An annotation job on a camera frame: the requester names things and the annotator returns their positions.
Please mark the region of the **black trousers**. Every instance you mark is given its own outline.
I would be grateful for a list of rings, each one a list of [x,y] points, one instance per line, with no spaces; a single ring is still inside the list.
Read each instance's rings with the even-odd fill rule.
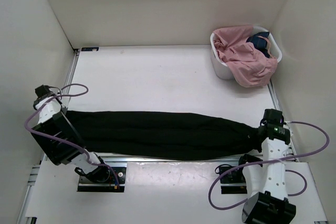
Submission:
[[[201,114],[68,111],[66,117],[91,152],[178,161],[261,152],[257,128]]]

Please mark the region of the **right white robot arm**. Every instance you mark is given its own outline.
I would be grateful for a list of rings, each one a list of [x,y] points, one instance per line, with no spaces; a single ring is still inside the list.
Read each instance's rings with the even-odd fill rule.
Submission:
[[[286,166],[280,162],[288,153],[290,132],[272,124],[259,129],[266,137],[261,143],[262,160],[268,163],[252,165],[248,161],[236,168],[236,177],[246,182],[248,195],[242,210],[242,222],[291,223],[296,206],[288,200]]]

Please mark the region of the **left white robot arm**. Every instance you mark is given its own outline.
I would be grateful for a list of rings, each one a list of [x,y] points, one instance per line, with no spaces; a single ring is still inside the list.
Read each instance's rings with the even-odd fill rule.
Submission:
[[[75,172],[93,183],[105,183],[111,170],[101,157],[86,150],[83,140],[65,116],[66,108],[51,96],[37,98],[33,107],[37,125],[29,129],[33,138],[55,165],[75,165]]]

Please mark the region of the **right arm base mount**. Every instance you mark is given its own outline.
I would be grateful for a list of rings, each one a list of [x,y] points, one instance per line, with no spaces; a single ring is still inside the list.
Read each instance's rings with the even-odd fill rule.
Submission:
[[[221,194],[247,194],[246,180],[243,176],[243,170],[234,170],[220,179]]]

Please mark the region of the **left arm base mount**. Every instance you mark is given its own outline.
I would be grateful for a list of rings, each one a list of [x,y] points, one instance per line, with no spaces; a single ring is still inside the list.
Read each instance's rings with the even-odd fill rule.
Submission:
[[[75,168],[79,175],[77,191],[86,193],[123,193],[127,176],[127,165],[112,166],[114,173],[107,168],[98,168],[98,171],[86,175],[82,169]]]

